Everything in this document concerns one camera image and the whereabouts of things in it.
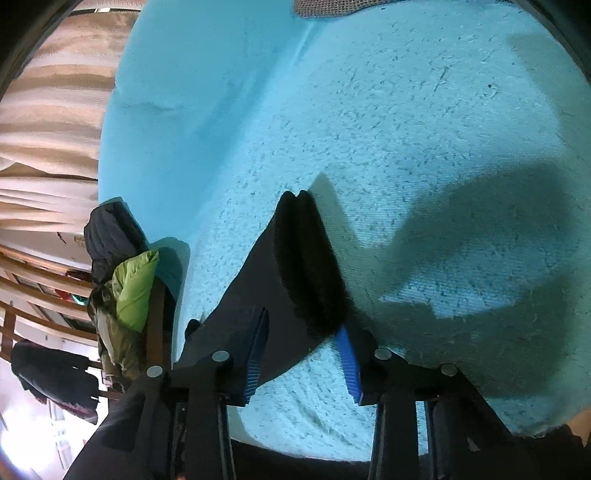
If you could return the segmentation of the black knit pants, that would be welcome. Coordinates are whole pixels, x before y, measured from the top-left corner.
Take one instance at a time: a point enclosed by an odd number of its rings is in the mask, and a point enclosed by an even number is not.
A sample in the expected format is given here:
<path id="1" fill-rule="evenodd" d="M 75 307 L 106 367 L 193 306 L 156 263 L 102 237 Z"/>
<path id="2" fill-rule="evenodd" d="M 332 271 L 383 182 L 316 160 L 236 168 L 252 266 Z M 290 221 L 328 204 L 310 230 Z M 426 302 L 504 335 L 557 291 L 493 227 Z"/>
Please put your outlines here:
<path id="1" fill-rule="evenodd" d="M 228 339 L 243 317 L 260 308 L 270 314 L 262 384 L 303 361 L 353 315 L 353 302 L 308 191 L 283 193 L 214 311 L 185 337 L 176 367 L 195 364 L 212 341 Z"/>

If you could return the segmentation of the dark clothes hanging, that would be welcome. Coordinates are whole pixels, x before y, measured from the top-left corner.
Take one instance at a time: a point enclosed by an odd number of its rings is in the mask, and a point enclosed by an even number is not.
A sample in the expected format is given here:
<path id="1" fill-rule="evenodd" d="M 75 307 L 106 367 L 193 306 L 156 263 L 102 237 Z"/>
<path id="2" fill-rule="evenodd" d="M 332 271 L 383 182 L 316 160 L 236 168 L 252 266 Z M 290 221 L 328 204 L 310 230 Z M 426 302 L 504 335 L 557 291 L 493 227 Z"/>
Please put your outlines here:
<path id="1" fill-rule="evenodd" d="M 44 347 L 29 340 L 13 345 L 11 370 L 24 390 L 92 425 L 98 423 L 98 379 L 87 372 L 87 357 Z"/>

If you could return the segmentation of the turquoise fleece bed blanket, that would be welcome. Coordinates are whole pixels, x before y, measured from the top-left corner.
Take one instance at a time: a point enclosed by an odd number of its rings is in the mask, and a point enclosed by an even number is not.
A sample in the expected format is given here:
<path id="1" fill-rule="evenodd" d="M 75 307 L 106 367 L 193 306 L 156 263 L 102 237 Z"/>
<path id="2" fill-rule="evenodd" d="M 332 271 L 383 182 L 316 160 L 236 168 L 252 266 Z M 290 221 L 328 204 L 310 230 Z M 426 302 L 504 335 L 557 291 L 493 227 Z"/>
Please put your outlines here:
<path id="1" fill-rule="evenodd" d="M 150 1 L 98 184 L 163 253 L 174 356 L 305 190 L 381 343 L 455 363 L 517 433 L 590 405 L 590 83 L 514 4 Z"/>

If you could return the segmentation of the beige striped curtain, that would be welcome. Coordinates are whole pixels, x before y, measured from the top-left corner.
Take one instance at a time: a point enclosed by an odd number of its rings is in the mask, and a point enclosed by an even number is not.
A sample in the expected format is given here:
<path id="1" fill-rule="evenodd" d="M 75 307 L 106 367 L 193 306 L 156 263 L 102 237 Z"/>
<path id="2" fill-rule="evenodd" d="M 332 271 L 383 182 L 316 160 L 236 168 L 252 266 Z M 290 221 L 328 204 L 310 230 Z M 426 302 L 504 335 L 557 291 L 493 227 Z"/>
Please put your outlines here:
<path id="1" fill-rule="evenodd" d="M 80 233 L 98 204 L 103 117 L 140 5 L 76 12 L 1 101 L 1 226 Z"/>

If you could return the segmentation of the grey woven cushion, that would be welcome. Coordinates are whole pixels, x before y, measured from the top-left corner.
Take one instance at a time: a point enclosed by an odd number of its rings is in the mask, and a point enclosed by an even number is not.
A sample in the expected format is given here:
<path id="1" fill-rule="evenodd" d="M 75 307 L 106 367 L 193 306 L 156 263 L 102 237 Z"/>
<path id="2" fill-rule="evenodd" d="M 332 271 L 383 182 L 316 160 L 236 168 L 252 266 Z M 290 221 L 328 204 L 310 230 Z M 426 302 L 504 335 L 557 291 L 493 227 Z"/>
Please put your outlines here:
<path id="1" fill-rule="evenodd" d="M 294 0 L 294 11 L 301 18 L 337 18 L 396 2 L 397 0 Z"/>

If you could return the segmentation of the green olive puffer jacket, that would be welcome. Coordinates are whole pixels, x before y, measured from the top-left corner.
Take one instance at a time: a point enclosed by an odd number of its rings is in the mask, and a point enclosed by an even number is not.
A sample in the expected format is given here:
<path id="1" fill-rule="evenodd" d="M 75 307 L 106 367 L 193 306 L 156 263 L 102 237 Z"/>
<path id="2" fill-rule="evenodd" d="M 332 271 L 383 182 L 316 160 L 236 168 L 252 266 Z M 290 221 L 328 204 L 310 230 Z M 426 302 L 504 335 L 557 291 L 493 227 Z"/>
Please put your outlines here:
<path id="1" fill-rule="evenodd" d="M 117 391 L 125 391 L 145 370 L 144 330 L 158 263 L 156 250 L 125 260 L 88 300 L 103 381 Z"/>

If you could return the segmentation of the black jacket on bed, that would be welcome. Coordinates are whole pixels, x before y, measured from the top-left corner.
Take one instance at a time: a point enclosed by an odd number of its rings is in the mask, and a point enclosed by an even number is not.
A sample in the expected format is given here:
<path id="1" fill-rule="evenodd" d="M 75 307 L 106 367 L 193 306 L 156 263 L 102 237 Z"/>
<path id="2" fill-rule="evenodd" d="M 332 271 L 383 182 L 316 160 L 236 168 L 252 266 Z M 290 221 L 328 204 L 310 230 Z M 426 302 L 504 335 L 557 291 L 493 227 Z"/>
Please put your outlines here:
<path id="1" fill-rule="evenodd" d="M 83 233 L 94 284 L 106 283 L 119 264 L 147 250 L 145 234 L 120 198 L 93 209 Z"/>

